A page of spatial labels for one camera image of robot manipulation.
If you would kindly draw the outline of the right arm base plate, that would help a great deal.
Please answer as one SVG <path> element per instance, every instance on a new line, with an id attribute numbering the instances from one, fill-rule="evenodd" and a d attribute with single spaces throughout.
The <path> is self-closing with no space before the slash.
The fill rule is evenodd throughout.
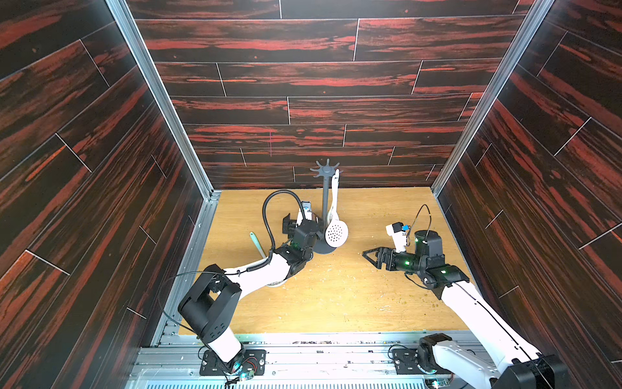
<path id="1" fill-rule="evenodd" d="M 450 371 L 442 368 L 432 368 L 428 371 L 421 369 L 417 358 L 417 350 L 413 348 L 393 345 L 387 351 L 387 356 L 394 363 L 397 375 L 452 375 Z"/>

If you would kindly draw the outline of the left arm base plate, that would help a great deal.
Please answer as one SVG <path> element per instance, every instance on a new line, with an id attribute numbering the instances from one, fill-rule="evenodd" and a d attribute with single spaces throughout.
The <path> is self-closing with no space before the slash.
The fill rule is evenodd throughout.
<path id="1" fill-rule="evenodd" d="M 252 379 L 265 374 L 266 358 L 265 349 L 243 348 L 232 361 L 225 362 L 214 351 L 207 349 L 202 355 L 199 375 L 202 377 L 226 375 L 241 380 Z"/>

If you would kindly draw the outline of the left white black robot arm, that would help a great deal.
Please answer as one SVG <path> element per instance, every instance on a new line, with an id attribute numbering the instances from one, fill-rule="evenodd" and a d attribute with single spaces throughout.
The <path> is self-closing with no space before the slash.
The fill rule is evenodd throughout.
<path id="1" fill-rule="evenodd" d="M 230 328 L 239 301 L 298 274 L 313 258 L 319 233 L 316 221 L 304 219 L 293 230 L 292 241 L 272 250 L 265 262 L 227 270 L 215 264 L 206 267 L 181 299 L 178 312 L 228 370 L 241 364 L 244 355 Z"/>

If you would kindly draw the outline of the white teal skimmer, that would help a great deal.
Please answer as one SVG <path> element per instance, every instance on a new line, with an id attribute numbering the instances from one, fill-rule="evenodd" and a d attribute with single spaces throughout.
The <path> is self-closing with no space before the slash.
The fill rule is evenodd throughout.
<path id="1" fill-rule="evenodd" d="M 325 240 L 327 244 L 333 248 L 339 248 L 347 241 L 349 229 L 346 223 L 340 220 L 337 212 L 338 193 L 339 193 L 340 170 L 335 170 L 335 175 L 331 179 L 331 195 L 332 201 L 327 216 L 327 229 L 325 231 Z"/>
<path id="2" fill-rule="evenodd" d="M 272 261 L 268 263 L 268 255 L 262 248 L 256 234 L 254 232 L 250 232 L 249 236 L 259 254 L 262 256 L 262 259 L 260 259 L 257 263 L 249 265 L 249 274 L 259 277 L 262 283 L 269 288 L 278 288 L 282 286 L 287 281 L 290 269 L 287 261 L 283 257 L 276 255 Z"/>

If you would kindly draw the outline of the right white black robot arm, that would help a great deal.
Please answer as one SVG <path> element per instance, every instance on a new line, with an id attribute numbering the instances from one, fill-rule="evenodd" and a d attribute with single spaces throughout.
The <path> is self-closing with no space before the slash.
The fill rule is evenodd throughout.
<path id="1" fill-rule="evenodd" d="M 393 357 L 398 370 L 410 362 L 423 374 L 449 372 L 474 388 L 567 388 L 570 374 L 555 355 L 544 355 L 505 322 L 455 265 L 445 262 L 442 238 L 433 230 L 416 232 L 398 222 L 386 231 L 394 247 L 363 252 L 377 269 L 401 272 L 429 290 L 460 317 L 492 361 L 466 351 L 449 335 L 420 338 L 413 356 Z"/>

